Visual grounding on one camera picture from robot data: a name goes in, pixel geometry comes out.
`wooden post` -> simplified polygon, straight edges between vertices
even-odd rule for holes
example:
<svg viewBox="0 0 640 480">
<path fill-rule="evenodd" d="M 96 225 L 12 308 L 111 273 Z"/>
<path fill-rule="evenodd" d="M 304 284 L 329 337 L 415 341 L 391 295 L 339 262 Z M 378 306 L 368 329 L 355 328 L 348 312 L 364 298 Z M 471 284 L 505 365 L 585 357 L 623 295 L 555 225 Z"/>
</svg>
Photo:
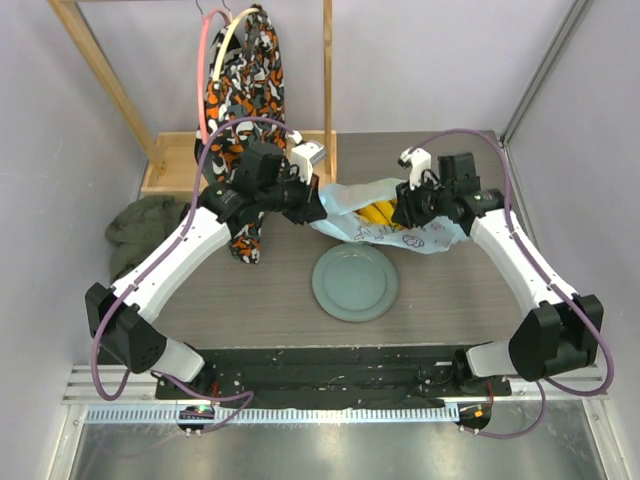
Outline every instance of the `wooden post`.
<svg viewBox="0 0 640 480">
<path fill-rule="evenodd" d="M 76 2 L 49 0 L 49 4 L 58 15 L 60 22 L 64 25 L 64 28 L 93 70 L 102 87 L 107 91 L 111 100 L 113 100 L 126 119 L 129 128 L 131 128 L 142 149 L 149 157 L 149 161 L 158 172 L 163 172 L 165 161 L 160 150 L 156 147 L 153 135 L 149 132 L 144 120 L 142 120 L 142 116 L 136 110 L 111 65 L 109 65 Z"/>
<path fill-rule="evenodd" d="M 333 154 L 333 136 L 331 126 L 331 48 L 333 43 L 333 6 L 332 0 L 324 0 L 324 145 L 329 152 L 329 157 L 325 162 L 325 173 L 330 178 L 330 182 L 336 182 L 338 175 L 338 159 Z"/>
</svg>

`wooden rack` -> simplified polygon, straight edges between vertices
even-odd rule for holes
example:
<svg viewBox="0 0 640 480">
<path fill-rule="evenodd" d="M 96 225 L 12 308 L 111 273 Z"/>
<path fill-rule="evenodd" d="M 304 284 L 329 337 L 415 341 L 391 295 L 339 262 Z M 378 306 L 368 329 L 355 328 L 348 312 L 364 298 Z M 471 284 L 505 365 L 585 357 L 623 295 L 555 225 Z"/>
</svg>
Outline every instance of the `wooden rack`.
<svg viewBox="0 0 640 480">
<path fill-rule="evenodd" d="M 60 22 L 78 47 L 93 73 L 109 94 L 129 128 L 149 158 L 141 193 L 143 195 L 174 195 L 189 199 L 193 189 L 196 162 L 193 154 L 195 132 L 161 132 L 157 138 L 144 123 L 124 87 L 105 57 L 98 40 L 94 37 L 78 6 L 79 3 L 121 2 L 144 0 L 48 0 L 58 15 Z M 315 173 L 320 184 L 336 182 L 337 141 L 336 132 L 331 127 L 331 49 L 332 49 L 332 0 L 323 0 L 324 35 L 324 130 L 303 131 L 307 140 L 319 140 L 329 153 L 326 160 L 316 165 Z"/>
</svg>

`floor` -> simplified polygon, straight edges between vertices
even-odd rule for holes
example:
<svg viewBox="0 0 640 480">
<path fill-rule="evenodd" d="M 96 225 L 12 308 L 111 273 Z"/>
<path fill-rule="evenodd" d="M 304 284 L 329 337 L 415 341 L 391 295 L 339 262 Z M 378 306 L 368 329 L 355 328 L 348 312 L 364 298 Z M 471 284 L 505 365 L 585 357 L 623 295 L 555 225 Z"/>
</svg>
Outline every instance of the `floor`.
<svg viewBox="0 0 640 480">
<path fill-rule="evenodd" d="M 496 404 L 488 430 L 521 430 L 539 408 L 536 401 Z M 231 426 L 201 438 L 176 431 L 170 424 L 87 425 L 70 478 L 606 478 L 580 401 L 550 402 L 537 430 L 509 441 L 459 433 L 450 423 Z"/>
<path fill-rule="evenodd" d="M 406 178 L 400 152 L 427 133 L 338 137 L 338 180 Z M 495 153 L 482 140 L 454 135 L 429 147 L 438 155 L 473 152 L 483 188 L 502 188 Z M 318 258 L 338 241 L 270 215 L 261 260 L 245 265 L 224 250 L 207 259 L 172 296 L 154 326 L 196 348 L 480 343 L 508 338 L 522 320 L 498 270 L 471 242 L 418 255 L 380 248 L 395 265 L 400 293 L 382 317 L 349 324 L 326 314 L 311 291 Z"/>
</svg>

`wooden base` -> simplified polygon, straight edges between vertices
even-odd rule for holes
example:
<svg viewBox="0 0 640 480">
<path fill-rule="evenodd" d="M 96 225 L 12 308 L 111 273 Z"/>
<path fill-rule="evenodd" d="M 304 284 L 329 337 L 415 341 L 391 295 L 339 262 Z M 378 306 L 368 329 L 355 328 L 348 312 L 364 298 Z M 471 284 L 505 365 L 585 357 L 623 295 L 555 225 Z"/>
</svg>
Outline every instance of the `wooden base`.
<svg viewBox="0 0 640 480">
<path fill-rule="evenodd" d="M 324 130 L 308 130 L 301 132 L 305 140 L 316 140 L 324 143 Z M 327 183 L 335 183 L 337 171 L 331 166 L 337 159 L 337 135 L 332 132 L 331 151 L 329 156 L 315 166 L 314 172 L 320 178 L 320 186 Z M 193 132 L 163 132 L 158 135 L 156 146 L 164 159 L 165 170 L 158 170 L 149 163 L 142 183 L 140 193 L 142 195 L 173 195 L 179 200 L 190 201 L 193 192 L 193 183 L 196 175 L 196 161 L 193 156 L 195 133 Z M 207 186 L 203 178 L 200 183 L 200 191 Z"/>
</svg>

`round plate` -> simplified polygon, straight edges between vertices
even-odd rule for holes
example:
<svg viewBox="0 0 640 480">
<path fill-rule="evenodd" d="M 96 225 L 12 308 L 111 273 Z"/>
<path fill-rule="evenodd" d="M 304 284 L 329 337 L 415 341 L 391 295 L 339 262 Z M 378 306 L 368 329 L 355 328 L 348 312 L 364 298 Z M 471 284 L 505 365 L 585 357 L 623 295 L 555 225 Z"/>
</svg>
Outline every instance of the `round plate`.
<svg viewBox="0 0 640 480">
<path fill-rule="evenodd" d="M 329 315 L 345 322 L 367 322 L 393 305 L 398 274 L 375 248 L 345 243 L 320 257 L 313 269 L 312 287 Z"/>
</svg>

